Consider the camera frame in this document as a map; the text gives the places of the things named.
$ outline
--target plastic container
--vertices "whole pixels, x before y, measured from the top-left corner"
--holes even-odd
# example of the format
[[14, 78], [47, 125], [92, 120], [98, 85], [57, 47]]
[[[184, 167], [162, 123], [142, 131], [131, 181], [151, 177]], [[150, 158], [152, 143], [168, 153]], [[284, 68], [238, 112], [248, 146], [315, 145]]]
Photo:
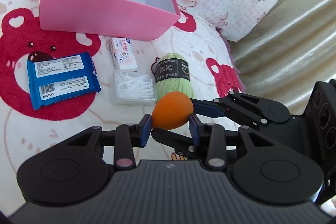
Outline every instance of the plastic container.
[[157, 95], [152, 74], [115, 70], [112, 77], [112, 102], [120, 105], [154, 105]]

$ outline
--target orange egg-shaped toy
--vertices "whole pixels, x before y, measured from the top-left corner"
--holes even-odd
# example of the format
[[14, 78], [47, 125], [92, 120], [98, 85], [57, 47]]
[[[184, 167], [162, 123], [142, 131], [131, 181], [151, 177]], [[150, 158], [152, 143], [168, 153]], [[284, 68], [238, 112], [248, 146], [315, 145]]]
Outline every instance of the orange egg-shaped toy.
[[163, 96], [152, 112], [152, 128], [171, 130], [184, 125], [194, 106], [190, 98], [180, 91], [173, 91]]

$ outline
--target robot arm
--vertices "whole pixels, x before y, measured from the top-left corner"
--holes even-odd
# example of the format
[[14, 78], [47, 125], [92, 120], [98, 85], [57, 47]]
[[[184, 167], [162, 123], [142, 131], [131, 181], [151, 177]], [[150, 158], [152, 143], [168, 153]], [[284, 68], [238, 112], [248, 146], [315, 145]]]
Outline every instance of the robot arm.
[[[27, 201], [10, 218], [27, 223], [332, 223], [318, 205], [335, 193], [335, 81], [317, 82], [303, 115], [279, 102], [230, 93], [193, 100], [194, 111], [239, 123], [237, 132], [189, 117], [191, 138], [149, 114], [114, 131], [91, 127], [25, 161]], [[150, 133], [186, 161], [141, 160]], [[236, 146], [226, 150], [226, 146]], [[102, 160], [114, 146], [114, 164]]]

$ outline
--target blue wet wipes pack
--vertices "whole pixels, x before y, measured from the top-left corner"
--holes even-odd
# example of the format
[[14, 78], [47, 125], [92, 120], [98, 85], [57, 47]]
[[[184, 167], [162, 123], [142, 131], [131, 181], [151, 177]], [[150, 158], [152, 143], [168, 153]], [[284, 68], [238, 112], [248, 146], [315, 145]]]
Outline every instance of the blue wet wipes pack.
[[27, 60], [30, 99], [38, 110], [61, 100], [100, 92], [95, 67], [88, 52], [32, 62]]

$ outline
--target white blanket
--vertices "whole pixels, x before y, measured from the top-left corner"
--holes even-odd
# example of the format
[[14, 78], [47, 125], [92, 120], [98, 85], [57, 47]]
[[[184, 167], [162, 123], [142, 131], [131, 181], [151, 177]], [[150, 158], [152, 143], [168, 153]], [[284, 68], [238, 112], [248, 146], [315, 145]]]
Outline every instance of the white blanket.
[[[39, 0], [0, 0], [0, 73], [1, 78], [6, 79], [0, 81], [0, 210], [6, 215], [24, 203], [16, 183], [16, 171], [23, 161], [90, 126], [113, 130], [123, 123], [138, 123], [145, 113], [152, 113], [153, 109], [111, 102], [110, 79], [114, 65], [109, 48], [110, 37], [42, 31], [38, 16]], [[53, 111], [58, 103], [33, 110], [29, 104], [27, 58], [38, 56], [35, 53], [66, 56], [78, 47], [87, 47], [93, 53], [101, 92], [92, 97], [92, 103], [88, 101], [87, 104], [86, 97], [69, 100], [82, 114], [74, 114], [71, 105]], [[151, 42], [133, 40], [132, 47], [139, 71], [147, 73], [150, 73], [156, 57], [162, 57], [166, 52], [183, 55], [189, 63], [197, 99], [212, 100], [226, 95], [229, 90], [241, 90], [225, 43], [215, 27], [204, 20], [184, 14], [180, 22], [159, 39]], [[201, 117], [201, 120], [213, 121], [207, 117]], [[237, 125], [227, 118], [218, 118], [215, 122], [228, 130], [237, 130]], [[189, 135], [188, 125], [177, 129], [177, 132]], [[146, 148], [134, 149], [137, 162], [140, 159], [170, 160], [171, 153], [171, 148], [160, 145], [151, 137]], [[105, 149], [104, 160], [113, 162], [113, 148]]]

